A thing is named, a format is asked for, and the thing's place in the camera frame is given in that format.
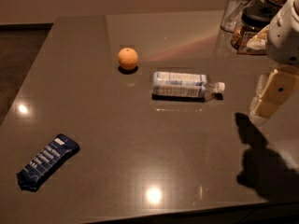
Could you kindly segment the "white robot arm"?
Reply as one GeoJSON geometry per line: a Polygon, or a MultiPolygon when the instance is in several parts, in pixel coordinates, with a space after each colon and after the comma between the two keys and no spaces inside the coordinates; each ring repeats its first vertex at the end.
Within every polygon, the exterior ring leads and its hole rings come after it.
{"type": "Polygon", "coordinates": [[[288,0],[247,47],[265,49],[275,63],[260,75],[249,108],[249,119],[263,124],[299,90],[299,0],[288,0]]]}

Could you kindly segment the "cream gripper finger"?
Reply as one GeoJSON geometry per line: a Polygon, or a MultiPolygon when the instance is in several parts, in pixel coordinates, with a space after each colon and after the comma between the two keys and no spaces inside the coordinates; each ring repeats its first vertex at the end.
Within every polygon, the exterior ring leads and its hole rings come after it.
{"type": "Polygon", "coordinates": [[[257,83],[257,86],[256,86],[256,91],[255,91],[255,94],[256,94],[257,97],[260,97],[262,95],[269,76],[270,76],[269,72],[263,72],[259,76],[258,83],[257,83]]]}
{"type": "Polygon", "coordinates": [[[299,90],[298,67],[276,67],[260,97],[256,94],[249,107],[249,119],[255,125],[266,123],[299,90]]]}

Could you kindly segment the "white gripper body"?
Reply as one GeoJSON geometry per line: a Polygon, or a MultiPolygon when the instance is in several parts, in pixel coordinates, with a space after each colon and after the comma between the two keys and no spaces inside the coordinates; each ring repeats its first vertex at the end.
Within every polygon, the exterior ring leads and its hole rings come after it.
{"type": "Polygon", "coordinates": [[[299,64],[299,15],[293,7],[282,8],[271,20],[266,54],[277,63],[299,64]]]}

